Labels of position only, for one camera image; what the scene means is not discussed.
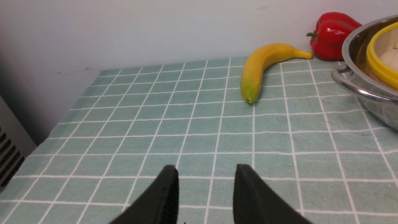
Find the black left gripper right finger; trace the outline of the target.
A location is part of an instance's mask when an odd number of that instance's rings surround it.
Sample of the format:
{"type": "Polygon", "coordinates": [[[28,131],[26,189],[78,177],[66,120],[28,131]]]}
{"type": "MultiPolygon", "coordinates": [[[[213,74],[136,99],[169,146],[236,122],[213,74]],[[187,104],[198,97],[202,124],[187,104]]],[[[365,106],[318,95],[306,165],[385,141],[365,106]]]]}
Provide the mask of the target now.
{"type": "Polygon", "coordinates": [[[310,224],[248,164],[238,164],[233,193],[235,224],[310,224]]]}

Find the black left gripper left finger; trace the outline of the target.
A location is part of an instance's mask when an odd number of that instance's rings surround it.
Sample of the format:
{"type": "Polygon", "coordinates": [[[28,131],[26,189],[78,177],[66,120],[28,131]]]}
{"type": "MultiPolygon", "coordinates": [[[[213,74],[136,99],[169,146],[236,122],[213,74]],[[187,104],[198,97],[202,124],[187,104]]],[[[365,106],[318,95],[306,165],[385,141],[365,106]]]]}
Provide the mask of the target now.
{"type": "Polygon", "coordinates": [[[111,224],[176,224],[179,179],[174,165],[166,165],[151,185],[111,224]]]}

